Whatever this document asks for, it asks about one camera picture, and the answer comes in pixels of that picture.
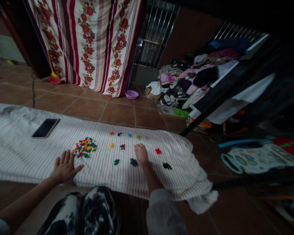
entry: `window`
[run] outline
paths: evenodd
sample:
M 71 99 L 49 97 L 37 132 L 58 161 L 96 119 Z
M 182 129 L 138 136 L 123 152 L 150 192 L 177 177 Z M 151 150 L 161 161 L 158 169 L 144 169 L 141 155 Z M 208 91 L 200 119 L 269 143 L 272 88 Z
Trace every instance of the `window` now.
M 229 21 L 222 21 L 220 22 L 218 28 L 216 29 L 215 33 L 212 35 L 212 40 L 217 39 L 224 39 L 224 38 L 248 38 L 251 43 L 257 42 L 264 33 L 261 33 L 257 30 L 253 30 L 247 28 L 245 26 L 241 26 L 239 24 L 234 24 Z
M 147 14 L 137 41 L 134 64 L 157 68 L 172 32 L 179 7 L 148 0 Z

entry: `white striped bedsheet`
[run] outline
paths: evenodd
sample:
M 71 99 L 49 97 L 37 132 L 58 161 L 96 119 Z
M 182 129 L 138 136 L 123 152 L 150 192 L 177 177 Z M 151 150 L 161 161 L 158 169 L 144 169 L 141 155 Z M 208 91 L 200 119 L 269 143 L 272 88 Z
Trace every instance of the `white striped bedsheet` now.
M 46 118 L 61 120 L 48 138 L 33 139 L 32 134 Z M 174 200 L 188 200 L 192 210 L 203 213 L 218 197 L 216 191 L 210 192 L 212 183 L 192 154 L 191 142 L 177 134 L 113 126 L 8 104 L 0 104 L 0 180 L 41 182 L 52 172 L 56 157 L 66 149 L 73 150 L 87 136 L 96 140 L 98 149 L 90 158 L 75 159 L 75 167 L 85 165 L 74 179 L 78 186 L 101 185 L 149 199 L 142 168 L 130 164 L 131 158 L 136 159 L 133 145 L 143 143 L 156 174 Z M 116 159 L 120 163 L 114 166 Z M 164 169 L 163 163 L 170 164 L 172 170 Z

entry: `striped curtain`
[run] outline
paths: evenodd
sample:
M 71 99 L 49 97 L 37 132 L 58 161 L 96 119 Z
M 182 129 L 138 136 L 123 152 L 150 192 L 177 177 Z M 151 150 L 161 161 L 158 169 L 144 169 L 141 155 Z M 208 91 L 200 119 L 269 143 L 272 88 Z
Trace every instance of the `striped curtain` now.
M 141 0 L 28 0 L 55 73 L 110 97 L 124 94 Z

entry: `striped fabric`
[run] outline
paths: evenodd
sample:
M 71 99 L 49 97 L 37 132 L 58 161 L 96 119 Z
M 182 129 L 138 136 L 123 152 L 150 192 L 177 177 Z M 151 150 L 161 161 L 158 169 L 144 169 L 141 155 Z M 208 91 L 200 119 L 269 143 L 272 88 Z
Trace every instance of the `striped fabric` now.
M 46 118 L 61 120 L 48 138 L 33 139 L 32 134 Z M 0 180 L 41 182 L 52 172 L 56 157 L 66 149 L 73 150 L 87 136 L 96 140 L 98 149 L 90 158 L 75 159 L 75 166 L 85 165 L 74 179 L 78 186 L 106 186 L 149 199 L 142 168 L 130 164 L 131 158 L 136 159 L 133 145 L 143 143 L 156 174 L 174 200 L 188 200 L 193 211 L 203 213 L 217 199 L 218 193 L 210 192 L 212 183 L 191 152 L 192 144 L 177 134 L 113 126 L 8 104 L 0 104 Z M 164 169 L 163 163 L 170 164 L 172 170 Z
M 62 81 L 110 97 L 124 94 L 141 0 L 28 0 L 28 5 Z

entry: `gray pants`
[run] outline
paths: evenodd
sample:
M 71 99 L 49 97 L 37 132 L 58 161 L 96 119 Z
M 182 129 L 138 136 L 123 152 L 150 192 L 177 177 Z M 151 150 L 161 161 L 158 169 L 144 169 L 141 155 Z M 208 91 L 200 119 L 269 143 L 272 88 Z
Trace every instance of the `gray pants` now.
M 105 187 L 95 187 L 85 200 L 79 192 L 59 200 L 39 229 L 43 234 L 119 234 L 115 202 Z

